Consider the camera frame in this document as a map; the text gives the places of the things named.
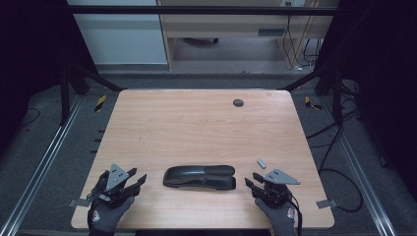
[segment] white panel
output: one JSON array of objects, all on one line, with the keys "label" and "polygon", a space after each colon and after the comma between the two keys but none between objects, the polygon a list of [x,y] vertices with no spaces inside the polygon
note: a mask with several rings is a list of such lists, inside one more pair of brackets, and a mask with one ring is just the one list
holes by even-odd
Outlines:
[{"label": "white panel", "polygon": [[[68,0],[70,5],[155,6],[154,0]],[[95,64],[166,64],[158,15],[77,14]]]}]

